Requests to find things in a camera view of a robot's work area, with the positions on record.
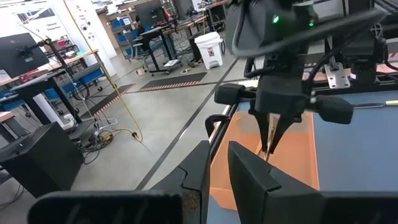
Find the computer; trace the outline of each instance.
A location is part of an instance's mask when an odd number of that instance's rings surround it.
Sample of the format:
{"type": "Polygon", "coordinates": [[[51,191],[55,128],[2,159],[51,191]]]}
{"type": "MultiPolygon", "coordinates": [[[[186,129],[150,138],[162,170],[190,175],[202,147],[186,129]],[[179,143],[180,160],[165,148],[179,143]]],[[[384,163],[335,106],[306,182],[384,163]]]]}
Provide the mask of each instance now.
{"type": "Polygon", "coordinates": [[[18,77],[49,62],[29,33],[0,38],[0,67],[11,77],[18,77]]]}
{"type": "Polygon", "coordinates": [[[153,26],[160,21],[166,21],[166,16],[159,0],[138,4],[134,8],[143,27],[153,26]]]}

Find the yellow cable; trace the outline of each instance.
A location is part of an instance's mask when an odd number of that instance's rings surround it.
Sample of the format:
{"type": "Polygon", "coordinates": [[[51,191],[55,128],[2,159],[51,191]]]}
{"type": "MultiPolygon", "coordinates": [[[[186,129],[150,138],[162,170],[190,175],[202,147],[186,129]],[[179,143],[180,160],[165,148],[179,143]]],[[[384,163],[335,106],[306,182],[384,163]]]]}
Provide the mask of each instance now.
{"type": "MultiPolygon", "coordinates": [[[[80,34],[83,36],[83,38],[84,38],[84,40],[85,40],[85,42],[86,42],[88,48],[90,49],[91,52],[94,52],[93,49],[91,48],[90,44],[88,43],[87,38],[84,36],[83,32],[80,30],[79,25],[77,24],[76,20],[73,18],[73,15],[72,15],[72,13],[70,12],[70,9],[69,9],[67,3],[65,2],[65,0],[63,0],[63,3],[64,3],[64,5],[65,5],[65,7],[67,8],[70,17],[73,19],[73,22],[75,23],[76,28],[79,30],[80,34]]],[[[138,125],[138,122],[136,121],[136,119],[135,119],[134,116],[132,115],[130,109],[127,107],[126,102],[124,102],[123,97],[121,96],[121,94],[120,94],[118,88],[116,87],[116,84],[113,82],[113,80],[112,80],[111,76],[109,75],[107,69],[106,69],[105,66],[103,65],[102,60],[97,56],[97,54],[94,54],[94,57],[95,57],[95,59],[98,61],[100,67],[101,67],[102,70],[104,71],[104,74],[105,74],[106,78],[107,78],[108,81],[111,83],[112,87],[115,89],[115,91],[116,91],[116,93],[118,94],[119,98],[122,100],[122,103],[123,103],[124,107],[126,108],[126,110],[127,110],[127,112],[129,113],[130,117],[132,118],[132,120],[134,121],[134,123],[135,123],[136,126],[137,126],[137,129],[138,129],[138,131],[139,131],[139,136],[138,136],[138,135],[135,135],[135,136],[133,135],[133,137],[134,137],[137,141],[142,142],[142,141],[144,140],[144,137],[143,137],[143,135],[142,135],[142,131],[141,131],[141,128],[139,127],[139,125],[138,125]]],[[[127,129],[127,128],[122,128],[122,129],[123,129],[123,130],[128,130],[128,131],[130,131],[132,134],[134,133],[134,131],[131,131],[130,129],[127,129]]]]}

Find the blue table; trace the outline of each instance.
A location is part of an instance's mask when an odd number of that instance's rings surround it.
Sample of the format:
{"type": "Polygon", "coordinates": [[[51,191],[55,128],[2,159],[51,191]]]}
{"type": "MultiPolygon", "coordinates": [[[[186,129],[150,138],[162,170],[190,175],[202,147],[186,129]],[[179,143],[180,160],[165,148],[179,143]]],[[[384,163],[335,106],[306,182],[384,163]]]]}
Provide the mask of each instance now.
{"type": "MultiPolygon", "coordinates": [[[[352,104],[396,100],[398,91],[340,96],[352,104]]],[[[237,111],[249,109],[241,103],[237,111]]],[[[354,110],[351,124],[313,116],[320,189],[398,191],[398,107],[354,110]]],[[[240,223],[237,211],[220,208],[210,196],[208,223],[240,223]]]]}

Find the table surface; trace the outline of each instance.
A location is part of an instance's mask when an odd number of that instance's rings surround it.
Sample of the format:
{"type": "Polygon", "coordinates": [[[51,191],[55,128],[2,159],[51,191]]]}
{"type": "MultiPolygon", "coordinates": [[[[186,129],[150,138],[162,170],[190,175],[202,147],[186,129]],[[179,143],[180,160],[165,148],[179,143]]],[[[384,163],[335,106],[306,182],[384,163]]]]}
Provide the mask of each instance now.
{"type": "MultiPolygon", "coordinates": [[[[71,64],[73,62],[76,62],[77,60],[80,60],[80,59],[82,59],[82,58],[84,58],[86,56],[89,56],[89,55],[97,53],[97,52],[98,52],[98,49],[94,49],[93,51],[87,51],[87,52],[85,52],[82,55],[78,55],[78,56],[70,58],[70,59],[65,59],[65,63],[66,64],[71,64]]],[[[55,65],[46,64],[46,65],[43,65],[43,66],[39,67],[37,71],[34,71],[34,72],[28,74],[28,77],[39,77],[39,76],[44,75],[44,74],[46,74],[48,72],[51,72],[52,70],[58,69],[61,66],[62,65],[60,63],[56,63],[55,65]]],[[[19,77],[0,79],[0,86],[10,84],[10,83],[12,83],[14,81],[17,81],[18,79],[19,79],[19,77]]]]}

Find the black block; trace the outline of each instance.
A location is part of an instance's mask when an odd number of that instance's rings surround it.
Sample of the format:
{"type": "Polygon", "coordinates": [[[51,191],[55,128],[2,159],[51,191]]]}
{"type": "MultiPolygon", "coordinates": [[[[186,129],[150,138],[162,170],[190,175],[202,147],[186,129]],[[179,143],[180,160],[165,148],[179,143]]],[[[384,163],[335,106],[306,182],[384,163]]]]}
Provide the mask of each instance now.
{"type": "Polygon", "coordinates": [[[83,156],[58,123],[47,124],[0,150],[0,165],[34,197],[70,190],[83,156]]]}

